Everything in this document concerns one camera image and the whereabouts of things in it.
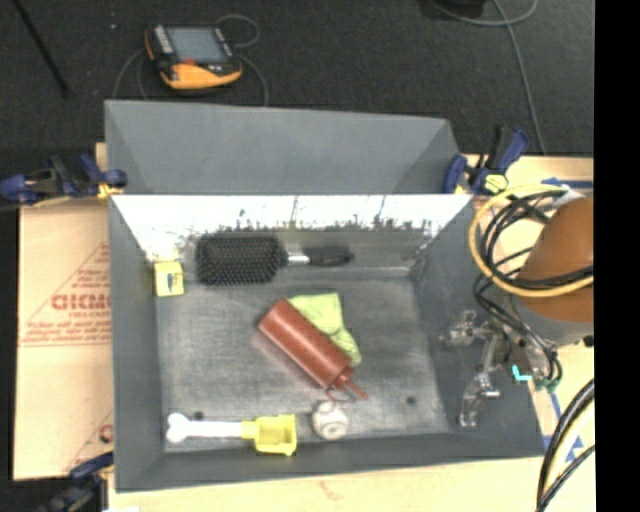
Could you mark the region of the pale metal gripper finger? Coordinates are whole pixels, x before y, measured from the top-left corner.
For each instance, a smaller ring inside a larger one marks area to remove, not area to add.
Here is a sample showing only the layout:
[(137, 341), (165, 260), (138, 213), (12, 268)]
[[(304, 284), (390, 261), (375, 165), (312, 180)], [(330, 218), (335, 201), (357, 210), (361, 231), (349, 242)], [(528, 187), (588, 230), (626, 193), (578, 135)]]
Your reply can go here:
[(466, 309), (451, 320), (439, 337), (444, 350), (469, 347), (474, 342), (487, 341), (492, 337), (488, 320), (475, 309)]
[(490, 401), (500, 397), (501, 391), (494, 386), (491, 375), (487, 372), (477, 373), (463, 392), (458, 415), (459, 424), (464, 428), (476, 427), (483, 408)]

